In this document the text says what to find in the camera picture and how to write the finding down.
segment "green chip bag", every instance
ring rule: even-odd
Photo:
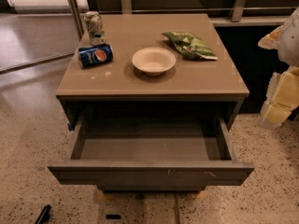
[[[173,42],[184,59],[218,60],[213,50],[196,35],[185,32],[167,32],[163,35]]]

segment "floor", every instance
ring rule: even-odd
[[[0,68],[75,50],[69,15],[0,14]],[[70,58],[0,77],[1,223],[280,224],[299,220],[299,122],[267,131],[257,114],[238,115],[230,131],[236,156],[254,172],[240,187],[195,193],[113,193],[62,186],[47,168],[66,158],[73,133],[55,92]]]

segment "bowl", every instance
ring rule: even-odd
[[[146,48],[134,54],[132,63],[149,76],[159,76],[175,65],[176,57],[167,49]]]

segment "concrete floor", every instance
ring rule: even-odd
[[[75,50],[71,17],[0,14],[0,68]],[[254,172],[241,187],[191,193],[114,193],[62,186],[47,169],[66,158],[73,133],[55,92],[70,58],[0,76],[1,223],[299,223],[299,122],[270,132],[258,115],[238,115],[230,131],[236,156]],[[121,219],[107,219],[119,215]]]

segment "soda can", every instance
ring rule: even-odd
[[[104,43],[89,48],[79,48],[78,57],[81,61],[81,67],[87,68],[112,61],[113,52],[111,46]]]
[[[105,43],[103,21],[97,11],[89,11],[84,15],[90,43],[92,46]]]

